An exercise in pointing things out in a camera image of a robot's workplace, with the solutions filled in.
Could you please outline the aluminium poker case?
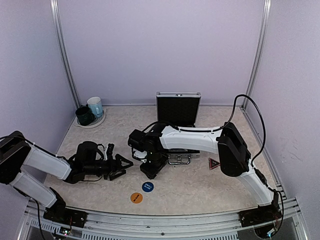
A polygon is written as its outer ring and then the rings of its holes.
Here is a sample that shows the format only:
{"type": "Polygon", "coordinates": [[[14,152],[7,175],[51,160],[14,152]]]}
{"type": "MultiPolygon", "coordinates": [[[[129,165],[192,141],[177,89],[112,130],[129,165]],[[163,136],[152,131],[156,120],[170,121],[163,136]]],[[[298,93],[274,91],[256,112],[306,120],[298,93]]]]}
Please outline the aluminium poker case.
{"type": "MultiPolygon", "coordinates": [[[[200,92],[156,93],[157,120],[166,121],[178,127],[195,127],[201,101],[200,92]]],[[[188,165],[200,157],[200,151],[191,149],[170,149],[167,151],[169,165],[188,165]]]]}

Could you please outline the dark green mug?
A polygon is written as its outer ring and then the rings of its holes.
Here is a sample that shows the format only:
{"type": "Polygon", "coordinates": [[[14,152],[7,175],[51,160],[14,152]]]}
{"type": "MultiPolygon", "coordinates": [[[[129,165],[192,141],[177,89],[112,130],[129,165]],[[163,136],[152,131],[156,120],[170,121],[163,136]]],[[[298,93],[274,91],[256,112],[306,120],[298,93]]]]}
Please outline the dark green mug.
{"type": "Polygon", "coordinates": [[[95,115],[88,106],[82,106],[75,111],[77,120],[81,126],[87,126],[95,120],[95,115]]]}

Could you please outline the black triangular dealer button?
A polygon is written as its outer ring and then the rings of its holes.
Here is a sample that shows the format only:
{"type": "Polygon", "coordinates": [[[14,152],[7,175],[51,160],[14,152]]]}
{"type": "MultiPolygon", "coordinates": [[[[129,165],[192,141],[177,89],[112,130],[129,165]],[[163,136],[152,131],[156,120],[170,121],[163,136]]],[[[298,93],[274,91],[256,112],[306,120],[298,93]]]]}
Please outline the black triangular dealer button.
{"type": "Polygon", "coordinates": [[[213,158],[209,157],[208,162],[209,162],[209,170],[210,171],[220,166],[220,163],[218,161],[214,160],[213,158]]]}

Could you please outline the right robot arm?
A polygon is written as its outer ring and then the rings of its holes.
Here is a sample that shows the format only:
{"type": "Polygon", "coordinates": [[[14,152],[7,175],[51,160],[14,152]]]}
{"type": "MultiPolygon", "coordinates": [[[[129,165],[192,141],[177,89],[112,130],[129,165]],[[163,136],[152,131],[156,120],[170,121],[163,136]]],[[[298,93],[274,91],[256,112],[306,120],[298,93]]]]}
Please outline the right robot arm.
{"type": "Polygon", "coordinates": [[[232,122],[221,127],[197,128],[155,122],[149,131],[135,129],[128,137],[133,158],[142,161],[140,170],[154,179],[168,161],[168,151],[186,149],[218,155],[220,169],[237,178],[253,195],[259,208],[256,218],[266,222],[279,204],[279,194],[268,186],[265,176],[255,167],[248,146],[232,122]]]}

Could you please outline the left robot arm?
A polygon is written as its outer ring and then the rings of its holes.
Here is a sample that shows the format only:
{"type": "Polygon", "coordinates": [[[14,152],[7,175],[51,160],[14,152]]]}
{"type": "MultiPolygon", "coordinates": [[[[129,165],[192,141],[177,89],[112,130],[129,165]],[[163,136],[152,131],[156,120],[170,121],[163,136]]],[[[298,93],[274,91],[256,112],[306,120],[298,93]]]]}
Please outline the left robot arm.
{"type": "Polygon", "coordinates": [[[124,175],[133,162],[113,154],[114,144],[100,149],[101,144],[84,141],[70,158],[53,154],[26,139],[20,131],[0,138],[0,182],[10,185],[49,210],[57,221],[70,218],[63,198],[45,186],[28,170],[35,169],[68,184],[86,181],[86,176],[115,180],[124,175]]]}

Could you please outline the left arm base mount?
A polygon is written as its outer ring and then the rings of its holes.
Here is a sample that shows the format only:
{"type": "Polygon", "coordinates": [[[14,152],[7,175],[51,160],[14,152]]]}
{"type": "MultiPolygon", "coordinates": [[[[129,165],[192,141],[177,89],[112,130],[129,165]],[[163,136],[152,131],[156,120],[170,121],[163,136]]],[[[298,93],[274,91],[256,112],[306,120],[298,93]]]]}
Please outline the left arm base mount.
{"type": "Polygon", "coordinates": [[[60,213],[46,209],[43,214],[46,220],[78,228],[84,228],[87,216],[87,212],[71,208],[65,208],[60,213]]]}

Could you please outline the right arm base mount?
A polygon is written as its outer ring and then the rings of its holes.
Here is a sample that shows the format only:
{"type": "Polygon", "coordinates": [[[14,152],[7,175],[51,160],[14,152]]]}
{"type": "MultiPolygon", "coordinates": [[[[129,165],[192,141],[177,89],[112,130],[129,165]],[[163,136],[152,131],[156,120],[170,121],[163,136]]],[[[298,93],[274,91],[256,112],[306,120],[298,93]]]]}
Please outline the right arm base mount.
{"type": "Polygon", "coordinates": [[[282,212],[279,210],[255,208],[243,210],[238,213],[241,226],[249,227],[274,221],[282,218],[282,212]]]}

